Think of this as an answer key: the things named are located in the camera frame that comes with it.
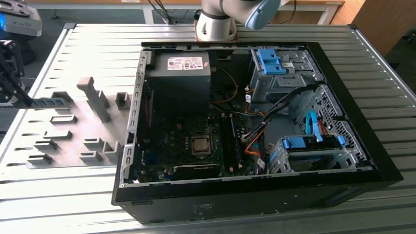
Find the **metal table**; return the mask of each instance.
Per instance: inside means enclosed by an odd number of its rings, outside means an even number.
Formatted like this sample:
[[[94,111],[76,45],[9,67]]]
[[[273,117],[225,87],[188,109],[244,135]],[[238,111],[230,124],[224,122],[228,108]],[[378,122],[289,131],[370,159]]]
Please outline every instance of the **metal table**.
[[[65,81],[85,75],[94,77],[106,93],[132,93],[140,43],[192,41],[193,35],[185,24],[66,26],[29,94],[41,96],[50,84],[57,90],[69,89],[53,78]],[[26,169],[14,149],[30,136],[18,133],[41,123],[28,123],[36,111],[21,110],[0,146],[1,233],[50,229],[54,233],[414,233],[416,99],[361,33],[346,26],[270,25],[261,33],[238,27],[238,39],[321,43],[404,181],[330,209],[142,226],[109,204],[114,166]],[[86,65],[73,69],[74,63]],[[114,77],[122,77],[122,86]]]

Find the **blue plastic clip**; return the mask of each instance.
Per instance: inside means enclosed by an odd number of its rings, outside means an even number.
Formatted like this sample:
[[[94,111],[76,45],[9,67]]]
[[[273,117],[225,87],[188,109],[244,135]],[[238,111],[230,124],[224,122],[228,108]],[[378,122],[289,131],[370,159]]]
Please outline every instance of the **blue plastic clip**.
[[[265,75],[284,75],[286,70],[281,67],[280,57],[276,54],[274,49],[258,49],[258,61],[264,67]]]
[[[341,146],[345,146],[346,141],[345,141],[345,138],[341,135],[337,136],[337,141],[338,141]]]
[[[288,141],[285,139],[281,141],[281,143],[284,144],[284,149],[289,149],[290,148],[290,146],[288,144]]]
[[[5,16],[0,13],[0,30],[4,30],[5,27]]]
[[[276,151],[274,151],[274,153],[272,154],[272,157],[270,157],[269,162],[272,162],[272,161],[273,161],[273,159],[274,159],[276,155],[277,155],[277,153],[276,153]]]
[[[288,137],[286,140],[290,145],[290,149],[300,149],[306,147],[302,137]]]
[[[308,111],[308,114],[306,114],[306,135],[310,135],[310,134],[316,136],[317,142],[324,141],[318,132],[317,115],[316,115],[316,112],[313,111]]]

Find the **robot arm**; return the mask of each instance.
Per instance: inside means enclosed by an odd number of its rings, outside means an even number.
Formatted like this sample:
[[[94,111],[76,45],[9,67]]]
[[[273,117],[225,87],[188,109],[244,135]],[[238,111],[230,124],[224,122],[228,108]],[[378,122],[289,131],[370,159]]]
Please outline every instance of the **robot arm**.
[[[249,29],[264,28],[278,6],[280,0],[202,0],[201,17],[196,27],[198,40],[233,40],[234,20]]]

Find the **gray floor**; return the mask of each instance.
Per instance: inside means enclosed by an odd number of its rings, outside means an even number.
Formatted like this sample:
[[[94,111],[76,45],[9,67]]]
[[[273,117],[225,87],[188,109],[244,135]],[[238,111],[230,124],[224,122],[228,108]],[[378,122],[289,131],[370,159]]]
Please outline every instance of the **gray floor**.
[[[42,35],[29,43],[36,53],[36,61],[25,66],[25,77],[28,78],[37,77],[65,23],[144,23],[140,10],[60,10],[57,19],[50,19],[52,10],[40,10],[38,13],[44,27]],[[193,11],[177,10],[170,15],[180,23],[193,22]],[[154,22],[162,23],[161,17],[157,15],[154,15]],[[396,71],[413,90],[416,90],[414,52],[416,41],[408,44],[405,40],[401,40],[386,56],[388,62],[400,63]],[[33,80],[25,79],[24,82],[30,85]],[[0,142],[1,131],[6,131],[16,112],[14,110],[0,111]]]

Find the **orange wire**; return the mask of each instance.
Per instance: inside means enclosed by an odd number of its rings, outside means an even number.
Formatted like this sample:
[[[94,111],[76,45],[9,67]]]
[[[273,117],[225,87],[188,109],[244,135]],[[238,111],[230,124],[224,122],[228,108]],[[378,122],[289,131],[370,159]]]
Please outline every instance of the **orange wire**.
[[[234,78],[232,77],[232,75],[229,75],[229,73],[228,73],[222,68],[217,67],[217,69],[218,69],[220,71],[222,71],[222,72],[225,73],[225,75],[229,77],[229,79],[233,81],[234,91],[233,91],[233,96],[232,96],[229,99],[222,100],[222,101],[212,101],[210,103],[213,103],[213,104],[221,104],[221,103],[224,103],[224,102],[230,101],[230,100],[234,98],[234,96],[236,96],[236,94],[237,94],[237,92],[238,92],[238,86],[237,86],[237,84],[236,84],[236,81],[234,81]]]
[[[252,114],[254,114],[254,112],[249,112],[248,105],[249,105],[249,103],[245,104],[245,112],[252,115]]]
[[[246,146],[246,148],[245,148],[245,150],[244,150],[244,152],[245,152],[246,154],[254,154],[254,155],[260,156],[260,153],[249,151],[249,148],[252,147],[253,143],[256,142],[256,140],[258,139],[258,137],[260,137],[261,134],[264,133],[264,130],[265,130],[265,128],[258,132],[257,136],[254,137],[254,139],[252,140],[252,142],[250,142],[249,145]]]

